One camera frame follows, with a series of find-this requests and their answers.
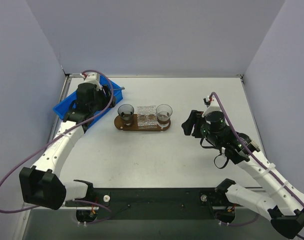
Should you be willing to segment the clear textured acrylic holder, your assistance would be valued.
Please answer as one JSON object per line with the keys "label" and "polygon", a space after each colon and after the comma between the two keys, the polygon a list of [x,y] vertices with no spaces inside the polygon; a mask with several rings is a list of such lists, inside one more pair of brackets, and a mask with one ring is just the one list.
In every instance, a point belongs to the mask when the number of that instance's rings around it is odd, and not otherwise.
{"label": "clear textured acrylic holder", "polygon": [[137,121],[139,126],[155,126],[157,124],[156,106],[138,106]]}

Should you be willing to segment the clear glass cup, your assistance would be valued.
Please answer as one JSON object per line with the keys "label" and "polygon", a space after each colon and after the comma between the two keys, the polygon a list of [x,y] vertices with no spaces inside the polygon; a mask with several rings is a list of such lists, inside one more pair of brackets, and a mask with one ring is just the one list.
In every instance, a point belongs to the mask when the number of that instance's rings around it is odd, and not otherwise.
{"label": "clear glass cup", "polygon": [[157,122],[160,127],[167,127],[173,113],[172,108],[167,104],[160,104],[156,107]]}

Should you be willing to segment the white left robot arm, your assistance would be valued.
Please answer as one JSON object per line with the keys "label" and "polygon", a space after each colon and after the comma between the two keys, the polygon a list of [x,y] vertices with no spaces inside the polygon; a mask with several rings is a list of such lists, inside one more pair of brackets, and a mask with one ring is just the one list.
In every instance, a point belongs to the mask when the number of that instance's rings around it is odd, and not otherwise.
{"label": "white left robot arm", "polygon": [[31,166],[23,167],[19,181],[24,202],[52,210],[59,209],[65,201],[78,200],[88,206],[94,201],[91,183],[60,180],[62,167],[77,141],[85,134],[94,119],[114,107],[112,83],[100,86],[86,82],[78,86],[73,100],[53,142]]}

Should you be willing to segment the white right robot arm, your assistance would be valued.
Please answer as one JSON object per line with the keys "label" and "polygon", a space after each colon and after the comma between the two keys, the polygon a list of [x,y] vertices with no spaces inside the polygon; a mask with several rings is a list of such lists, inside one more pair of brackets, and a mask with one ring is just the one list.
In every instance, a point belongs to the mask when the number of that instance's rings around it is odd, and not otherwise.
{"label": "white right robot arm", "polygon": [[304,228],[304,193],[297,190],[267,160],[258,145],[246,134],[237,132],[222,110],[192,110],[182,123],[184,135],[209,143],[220,155],[247,172],[267,196],[248,190],[226,179],[217,186],[226,199],[244,206],[270,221],[282,236],[293,239]]}

